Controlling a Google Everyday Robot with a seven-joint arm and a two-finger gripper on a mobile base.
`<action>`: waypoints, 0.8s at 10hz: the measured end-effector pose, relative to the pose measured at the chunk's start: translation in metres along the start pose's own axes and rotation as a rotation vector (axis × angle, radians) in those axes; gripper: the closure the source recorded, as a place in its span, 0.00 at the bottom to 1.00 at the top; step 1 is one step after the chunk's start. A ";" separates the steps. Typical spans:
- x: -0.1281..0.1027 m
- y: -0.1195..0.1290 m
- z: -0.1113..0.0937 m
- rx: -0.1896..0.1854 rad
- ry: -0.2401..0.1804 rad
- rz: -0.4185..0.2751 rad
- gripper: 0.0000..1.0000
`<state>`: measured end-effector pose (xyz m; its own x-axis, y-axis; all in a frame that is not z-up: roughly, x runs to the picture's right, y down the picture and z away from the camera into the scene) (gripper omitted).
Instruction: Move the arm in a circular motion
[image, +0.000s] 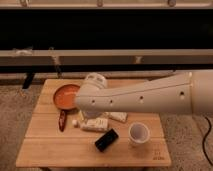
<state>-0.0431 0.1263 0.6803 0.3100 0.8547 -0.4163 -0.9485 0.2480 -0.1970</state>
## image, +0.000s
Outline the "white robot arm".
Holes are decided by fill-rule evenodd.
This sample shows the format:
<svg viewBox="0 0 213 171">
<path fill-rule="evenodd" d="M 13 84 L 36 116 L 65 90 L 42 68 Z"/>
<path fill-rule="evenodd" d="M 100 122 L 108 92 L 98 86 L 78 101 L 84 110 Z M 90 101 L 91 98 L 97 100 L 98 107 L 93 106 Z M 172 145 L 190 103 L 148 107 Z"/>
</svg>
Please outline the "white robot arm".
<svg viewBox="0 0 213 171">
<path fill-rule="evenodd" d="M 213 71 L 194 71 L 108 88 L 98 73 L 86 76 L 75 97 L 87 117 L 102 112 L 213 115 Z"/>
</svg>

